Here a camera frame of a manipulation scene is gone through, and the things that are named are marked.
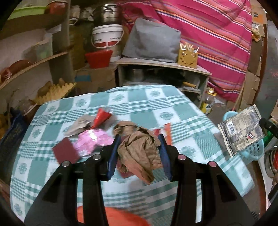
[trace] red plastic basket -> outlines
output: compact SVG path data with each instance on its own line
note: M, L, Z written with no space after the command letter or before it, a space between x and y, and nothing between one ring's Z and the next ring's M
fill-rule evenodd
M90 65L90 68L103 68L109 66L109 61L113 50L100 50L93 53L86 53L85 57Z

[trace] green bowl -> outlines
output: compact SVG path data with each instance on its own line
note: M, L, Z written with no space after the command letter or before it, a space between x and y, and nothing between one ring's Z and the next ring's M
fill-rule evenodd
M30 6L30 7L18 8L12 12L8 20L18 18L21 16L44 14L45 9L46 6Z

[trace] maroon sponge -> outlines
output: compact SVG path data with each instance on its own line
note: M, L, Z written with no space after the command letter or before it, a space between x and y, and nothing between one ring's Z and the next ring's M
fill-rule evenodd
M61 140L52 150L59 164L66 160L74 164L80 158L68 138Z

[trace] pink plastic bag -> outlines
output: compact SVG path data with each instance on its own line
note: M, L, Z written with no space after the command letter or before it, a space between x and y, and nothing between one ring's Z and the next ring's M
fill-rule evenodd
M90 155L98 146L112 144L113 140L103 129L89 129L78 135L78 140L73 143L73 147L82 157Z

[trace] metal pot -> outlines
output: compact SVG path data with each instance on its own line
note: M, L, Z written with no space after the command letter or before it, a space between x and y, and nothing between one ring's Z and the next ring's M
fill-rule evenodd
M131 82L142 82L145 80L145 70L130 68L128 71L128 79Z
M108 3L97 7L93 12L95 27L108 24L121 24L121 7Z
M277 172L273 165L275 153L276 150L270 150L267 153L265 153L264 156L265 171L268 177L270 178L273 178Z

